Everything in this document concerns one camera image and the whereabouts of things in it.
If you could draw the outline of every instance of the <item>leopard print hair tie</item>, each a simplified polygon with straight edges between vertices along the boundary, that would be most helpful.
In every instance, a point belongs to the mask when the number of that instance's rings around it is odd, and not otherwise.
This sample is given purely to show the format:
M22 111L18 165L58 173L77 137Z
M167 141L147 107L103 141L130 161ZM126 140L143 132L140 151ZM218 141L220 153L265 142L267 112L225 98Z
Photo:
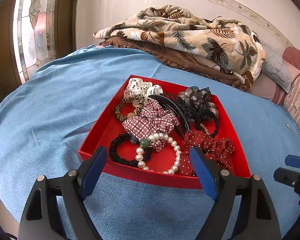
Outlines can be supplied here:
M123 116L121 113L120 113L120 108L126 104L126 103L130 103L132 102L133 100L137 100L138 101L138 107L132 112L132 113L129 113L127 116ZM141 112L141 109L143 108L144 106L144 103L145 103L145 97L144 95L142 94L139 94L139 95L132 95L128 98L124 98L121 100L120 104L118 104L116 107L115 107L115 110L114 110L114 114L116 115L117 119L119 120L119 122L124 122L126 121L128 118L134 116L134 115L138 115L140 114Z

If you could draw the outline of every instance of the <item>blue gripper pad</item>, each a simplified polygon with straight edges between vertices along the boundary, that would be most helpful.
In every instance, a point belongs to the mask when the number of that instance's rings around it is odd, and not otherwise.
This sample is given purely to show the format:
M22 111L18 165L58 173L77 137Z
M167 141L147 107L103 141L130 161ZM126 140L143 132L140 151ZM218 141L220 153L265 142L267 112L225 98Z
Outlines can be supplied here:
M190 150L190 161L204 192L214 201L216 201L219 196L217 192L216 181L195 148Z
M288 155L284 162L288 166L300 169L300 156Z
M97 181L100 177L100 174L103 170L103 167L107 161L107 150L104 147L97 148L96 151L98 153L94 153L93 155L97 155L94 161L90 164L89 169L86 171L85 176L82 180L82 190L79 193L80 198L85 200L86 197L90 196L97 184Z

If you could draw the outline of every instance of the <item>metal screw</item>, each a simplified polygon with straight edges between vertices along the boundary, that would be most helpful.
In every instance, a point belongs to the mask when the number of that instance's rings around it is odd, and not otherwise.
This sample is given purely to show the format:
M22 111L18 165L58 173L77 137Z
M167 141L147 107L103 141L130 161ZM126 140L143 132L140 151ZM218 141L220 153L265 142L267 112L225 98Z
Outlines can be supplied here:
M44 176L43 175L38 176L37 181L43 181L43 180L44 180Z
M254 174L254 175L253 175L253 178L254 178L255 180L261 180L261 177L260 177L260 175L258 175L258 174Z
M227 171L227 170L222 170L222 171L221 171L221 174L222 174L223 176L228 176L228 175L230 174L230 172Z
M75 176L76 174L77 174L77 171L76 171L76 170L71 170L71 171L68 172L68 175L69 175L70 177L73 177L73 176Z

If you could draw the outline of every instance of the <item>bed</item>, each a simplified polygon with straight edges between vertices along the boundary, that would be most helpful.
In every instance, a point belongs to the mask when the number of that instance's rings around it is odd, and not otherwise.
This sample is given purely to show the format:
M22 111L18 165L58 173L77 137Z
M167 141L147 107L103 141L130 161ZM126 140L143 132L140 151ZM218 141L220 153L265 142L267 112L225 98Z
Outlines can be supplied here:
M227 111L251 173L264 180L282 236L300 214L298 195L273 179L288 154L300 156L300 131L281 106L193 73L169 68L137 49L94 45L54 60L0 104L0 198L20 221L36 178L79 167L77 152L95 120L130 74L210 87ZM231 236L240 199L224 239ZM75 239L62 198L66 233ZM102 173L85 201L103 239L194 239L213 201L202 190L167 188Z

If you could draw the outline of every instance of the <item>green bead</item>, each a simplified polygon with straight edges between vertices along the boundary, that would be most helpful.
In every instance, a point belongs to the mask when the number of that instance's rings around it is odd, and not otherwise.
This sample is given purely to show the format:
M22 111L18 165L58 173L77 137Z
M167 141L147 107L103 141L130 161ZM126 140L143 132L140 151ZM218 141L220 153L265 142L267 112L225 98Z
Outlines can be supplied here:
M149 141L149 139L147 139L147 138L144 138L144 139L141 139L141 140L140 140L140 146L141 146L143 149L147 148L147 147L149 146L149 144L150 144L150 141Z

